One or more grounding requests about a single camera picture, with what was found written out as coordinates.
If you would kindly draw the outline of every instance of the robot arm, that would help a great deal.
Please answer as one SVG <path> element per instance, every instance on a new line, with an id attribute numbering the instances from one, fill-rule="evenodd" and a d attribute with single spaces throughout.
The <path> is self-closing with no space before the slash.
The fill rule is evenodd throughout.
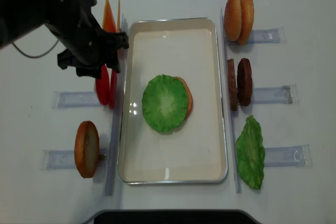
<path id="1" fill-rule="evenodd" d="M 120 72 L 117 50 L 129 47 L 126 33 L 105 32 L 91 13 L 97 0 L 0 0 L 0 48 L 44 24 L 67 48 L 61 69 L 100 79 L 103 64 Z"/>

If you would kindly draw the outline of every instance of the metal tray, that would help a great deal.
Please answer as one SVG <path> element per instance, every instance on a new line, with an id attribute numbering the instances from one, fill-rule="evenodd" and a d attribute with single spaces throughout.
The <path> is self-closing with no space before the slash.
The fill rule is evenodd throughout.
<path id="1" fill-rule="evenodd" d="M 129 184 L 219 182 L 227 155 L 215 24 L 208 18 L 136 22 L 130 48 L 118 172 Z M 159 74 L 182 77 L 193 95 L 179 130 L 160 134 L 142 115 L 142 94 Z"/>

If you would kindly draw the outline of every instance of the white table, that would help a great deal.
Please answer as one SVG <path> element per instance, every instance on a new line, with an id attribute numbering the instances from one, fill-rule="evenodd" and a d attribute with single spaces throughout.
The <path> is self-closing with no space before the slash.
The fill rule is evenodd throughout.
<path id="1" fill-rule="evenodd" d="M 110 0 L 116 14 L 117 1 Z M 209 17 L 219 30 L 226 0 L 121 0 L 129 24 L 137 20 Z M 105 209 L 240 209 L 262 223 L 336 223 L 335 0 L 254 0 L 255 29 L 285 27 L 286 44 L 231 51 L 251 60 L 254 84 L 297 84 L 298 105 L 253 106 L 265 147 L 310 144 L 312 167 L 265 168 L 260 192 L 243 183 L 235 193 L 230 139 L 229 171 L 217 185 L 128 186 L 116 176 L 112 197 L 104 182 L 82 179 L 74 170 L 41 171 L 42 150 L 71 150 L 80 122 L 91 120 L 105 145 L 112 113 L 104 108 L 53 110 L 52 94 L 87 91 L 94 80 L 61 70 L 56 54 L 30 60 L 12 46 L 0 52 L 0 222 L 79 223 Z M 104 0 L 92 9 L 102 22 Z M 17 42 L 38 54 L 55 38 L 42 27 Z M 221 66 L 222 48 L 219 47 Z M 226 127 L 228 114 L 225 112 Z"/>

